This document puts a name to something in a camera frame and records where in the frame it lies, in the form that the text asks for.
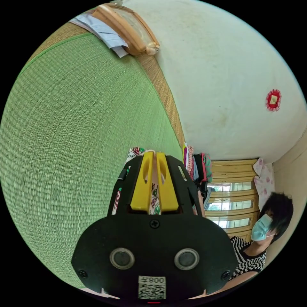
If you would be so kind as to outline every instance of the screw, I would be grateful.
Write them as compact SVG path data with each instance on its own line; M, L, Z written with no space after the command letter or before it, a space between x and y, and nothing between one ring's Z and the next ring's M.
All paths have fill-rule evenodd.
M156 229L156 228L159 228L160 222L157 221L157 220L152 220L152 221L150 221L149 225L150 225L151 228Z
M225 271L225 272L222 274L221 279L222 279L222 280L225 280L229 275L230 275L230 272L229 272L229 271Z
M87 272L85 270L79 270L79 276L82 278L87 278Z

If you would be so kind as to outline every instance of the black hair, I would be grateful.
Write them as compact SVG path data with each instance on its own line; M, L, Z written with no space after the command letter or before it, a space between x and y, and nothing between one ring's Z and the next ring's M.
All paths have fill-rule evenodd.
M273 213L273 221L270 225L270 230L276 230L276 235L271 241L272 244L283 235L290 224L293 216L292 199L287 197L284 193L272 192L264 204L259 218L261 218L268 210L271 210Z

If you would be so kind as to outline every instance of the qr code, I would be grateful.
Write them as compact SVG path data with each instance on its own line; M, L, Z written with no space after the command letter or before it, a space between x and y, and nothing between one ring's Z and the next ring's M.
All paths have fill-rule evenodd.
M152 300L163 300L166 298L165 285L155 284L139 284L138 287L138 298L152 299Z

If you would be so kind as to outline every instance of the green tatami mat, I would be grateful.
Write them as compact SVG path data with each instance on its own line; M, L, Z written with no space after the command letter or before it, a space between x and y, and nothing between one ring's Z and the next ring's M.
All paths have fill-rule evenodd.
M38 259L82 287L70 264L82 232L105 217L130 147L182 151L132 56L92 34L35 57L16 80L0 129L0 179L10 214Z

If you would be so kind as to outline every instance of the window pane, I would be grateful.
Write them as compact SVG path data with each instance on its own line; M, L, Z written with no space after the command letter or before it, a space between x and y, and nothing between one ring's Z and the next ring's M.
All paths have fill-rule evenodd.
M250 218L242 218L238 220L225 221L225 217L220 218L222 221L214 221L215 224L219 225L222 228L234 228L234 227L243 227L250 224Z
M214 202L209 204L206 211L228 211L252 208L253 201L237 201L237 202Z
M251 190L252 182L210 183L208 187L214 189L215 192L243 191Z

